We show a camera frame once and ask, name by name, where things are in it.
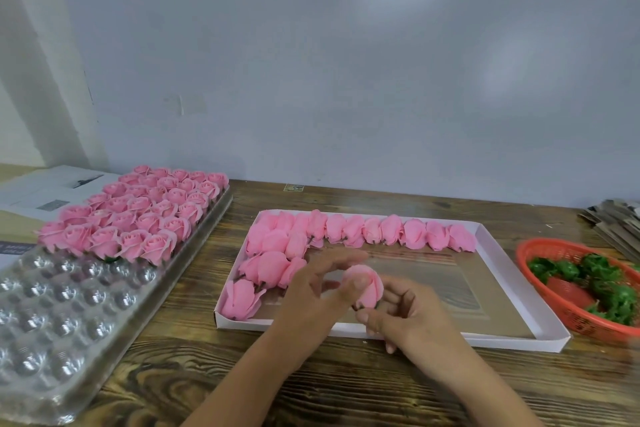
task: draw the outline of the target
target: white cardboard box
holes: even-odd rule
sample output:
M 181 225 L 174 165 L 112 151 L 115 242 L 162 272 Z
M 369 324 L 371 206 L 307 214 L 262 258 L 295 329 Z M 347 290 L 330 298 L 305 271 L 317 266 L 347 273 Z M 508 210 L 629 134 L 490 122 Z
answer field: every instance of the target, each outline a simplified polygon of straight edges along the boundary
M 265 212 L 278 213 L 281 210 L 264 210 L 258 213 L 258 216 L 254 220 L 254 223 L 260 218 L 260 215 Z M 301 211 L 284 210 L 292 214 L 297 214 Z M 349 213 L 342 213 L 345 218 L 352 216 Z M 366 220 L 372 216 L 383 219 L 386 216 L 380 215 L 367 215 L 363 214 L 362 217 Z M 411 220 L 412 217 L 401 217 L 404 221 Z M 421 221 L 427 221 L 428 218 L 418 218 Z M 559 353 L 564 348 L 564 345 L 571 339 L 571 334 L 560 322 L 560 319 L 549 308 L 546 302 L 542 300 L 542 297 L 536 292 L 536 289 L 527 281 L 524 275 L 520 272 L 520 269 L 511 261 L 504 250 L 498 245 L 498 242 L 489 234 L 486 228 L 481 223 L 474 221 L 459 221 L 459 220 L 440 220 L 443 225 L 453 225 L 454 223 L 460 223 L 464 225 L 471 233 L 476 236 L 477 239 L 477 252 L 483 258 L 485 264 L 493 276 L 503 288 L 518 313 L 522 316 L 527 326 L 535 336 L 535 339 L 505 337 L 505 336 L 492 336 L 484 334 L 468 334 L 462 333 L 467 342 L 471 346 L 477 346 L 482 348 L 501 348 L 507 350 L 523 350 L 523 351 L 546 351 L 548 353 Z M 236 270 L 240 264 L 248 257 L 245 252 L 246 238 L 244 243 L 236 257 L 234 266 L 228 276 L 228 280 L 231 277 L 236 277 Z M 220 299 L 216 304 L 215 318 L 216 325 L 220 329 L 241 329 L 241 330 L 253 330 L 264 331 L 272 323 L 272 320 L 268 319 L 248 319 L 246 321 L 232 321 L 225 318 L 220 314 Z M 369 336 L 365 327 L 360 324 L 351 323 L 336 323 L 333 326 L 331 336 L 336 337 L 353 337 L 360 339 L 379 339 L 379 337 Z

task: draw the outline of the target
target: red basket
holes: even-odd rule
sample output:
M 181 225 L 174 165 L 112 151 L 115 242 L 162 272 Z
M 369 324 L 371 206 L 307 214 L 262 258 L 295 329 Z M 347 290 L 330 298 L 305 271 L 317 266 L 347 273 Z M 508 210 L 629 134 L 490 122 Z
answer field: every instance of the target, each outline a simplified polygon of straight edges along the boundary
M 527 240 L 518 245 L 516 258 L 518 267 L 524 276 L 536 288 L 549 307 L 556 313 L 562 323 L 572 331 L 584 334 L 600 341 L 605 342 L 628 342 L 633 338 L 640 338 L 640 328 L 635 326 L 624 326 L 613 323 L 607 319 L 599 318 L 590 314 L 577 305 L 562 298 L 560 295 L 551 291 L 545 284 L 540 282 L 533 275 L 527 265 L 529 261 L 535 257 L 541 257 L 553 261 L 568 260 L 574 264 L 580 263 L 582 257 L 589 253 L 599 253 L 596 250 L 587 248 L 577 243 L 571 243 L 564 240 L 556 240 L 551 238 L 535 238 Z M 621 268 L 625 273 L 626 282 L 629 286 L 634 287 L 640 293 L 640 273 L 631 267 L 617 261 L 609 259 L 609 263 L 613 266 Z

